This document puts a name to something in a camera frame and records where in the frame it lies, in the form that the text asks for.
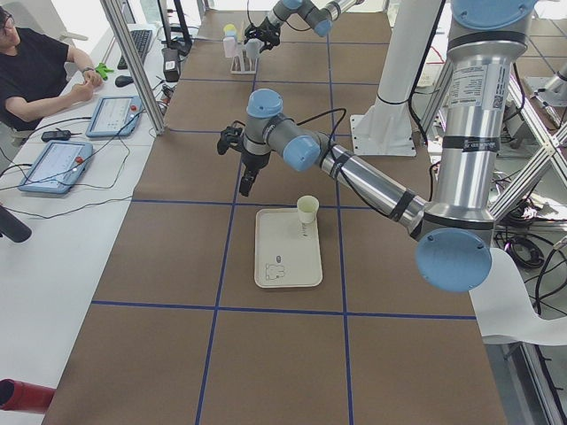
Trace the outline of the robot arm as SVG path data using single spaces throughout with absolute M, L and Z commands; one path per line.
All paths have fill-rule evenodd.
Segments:
M 454 1 L 447 58 L 447 127 L 438 187 L 425 201 L 375 169 L 330 135 L 301 128 L 272 89 L 255 90 L 238 139 L 247 195 L 272 153 L 296 171 L 319 166 L 417 241 L 416 264 L 431 285 L 463 292 L 480 285 L 493 263 L 494 219 L 487 208 L 509 93 L 511 65 L 525 52 L 532 1 Z
M 319 8 L 307 0 L 278 1 L 258 26 L 250 22 L 245 30 L 245 43 L 258 40 L 262 42 L 261 51 L 273 49 L 281 42 L 282 26 L 293 15 L 298 15 L 307 24 L 307 31 L 313 30 L 320 37 L 325 37 L 343 13 L 360 4 L 363 1 L 329 1 Z

